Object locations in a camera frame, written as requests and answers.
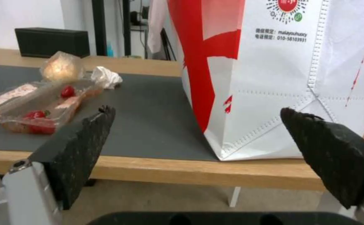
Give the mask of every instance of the pink label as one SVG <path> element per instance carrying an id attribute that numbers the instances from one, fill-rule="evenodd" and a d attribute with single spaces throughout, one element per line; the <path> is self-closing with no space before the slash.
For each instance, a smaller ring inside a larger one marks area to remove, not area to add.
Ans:
<path id="1" fill-rule="evenodd" d="M 75 102 L 78 101 L 77 96 L 70 97 L 67 100 L 65 100 L 63 103 L 59 104 L 56 108 L 69 108 L 71 105 L 75 104 Z"/>
<path id="2" fill-rule="evenodd" d="M 9 92 L 6 92 L 6 93 L 0 95 L 0 105 L 12 98 L 27 95 L 27 94 L 35 91 L 36 89 L 37 88 L 31 84 L 24 84 L 20 87 L 17 87 L 12 91 L 9 91 Z"/>

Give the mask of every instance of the floor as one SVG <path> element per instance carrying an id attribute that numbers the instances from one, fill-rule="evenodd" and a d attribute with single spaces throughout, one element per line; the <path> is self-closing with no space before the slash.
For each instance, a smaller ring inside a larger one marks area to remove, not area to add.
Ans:
<path id="1" fill-rule="evenodd" d="M 236 208 L 228 207 L 232 187 L 97 181 L 85 187 L 63 224 L 86 224 L 117 211 L 313 211 L 321 192 L 242 188 Z"/>

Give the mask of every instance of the crumpled tissue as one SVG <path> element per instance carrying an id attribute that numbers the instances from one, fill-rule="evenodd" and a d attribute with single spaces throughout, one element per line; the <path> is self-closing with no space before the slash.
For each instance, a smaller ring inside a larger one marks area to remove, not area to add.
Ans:
<path id="1" fill-rule="evenodd" d="M 93 70 L 91 79 L 104 89 L 113 89 L 116 85 L 122 83 L 120 75 L 106 67 L 96 67 Z"/>

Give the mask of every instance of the black foam pad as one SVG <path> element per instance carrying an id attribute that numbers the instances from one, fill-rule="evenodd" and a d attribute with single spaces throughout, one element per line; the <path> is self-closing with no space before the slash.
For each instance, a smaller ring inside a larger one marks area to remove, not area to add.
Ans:
<path id="1" fill-rule="evenodd" d="M 114 108 L 100 108 L 93 116 L 62 127 L 29 156 L 30 161 L 44 165 L 63 209 L 72 206 L 90 177 L 114 118 Z"/>
<path id="2" fill-rule="evenodd" d="M 304 159 L 328 191 L 346 208 L 361 204 L 364 139 L 342 124 L 312 114 L 283 108 L 280 115 Z"/>

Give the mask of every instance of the wooden table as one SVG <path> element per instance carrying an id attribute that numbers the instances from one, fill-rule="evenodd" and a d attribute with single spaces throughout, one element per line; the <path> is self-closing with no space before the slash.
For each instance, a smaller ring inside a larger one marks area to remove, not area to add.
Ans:
<path id="1" fill-rule="evenodd" d="M 40 67 L 44 60 L 21 57 L 17 50 L 0 49 L 0 65 Z M 83 62 L 87 70 L 105 66 L 118 73 L 179 76 L 178 65 L 169 61 L 86 57 Z M 5 173 L 14 161 L 27 158 L 29 154 L 0 151 L 0 173 Z M 320 178 L 301 159 L 210 162 L 100 156 L 92 178 L 254 188 L 325 189 Z"/>

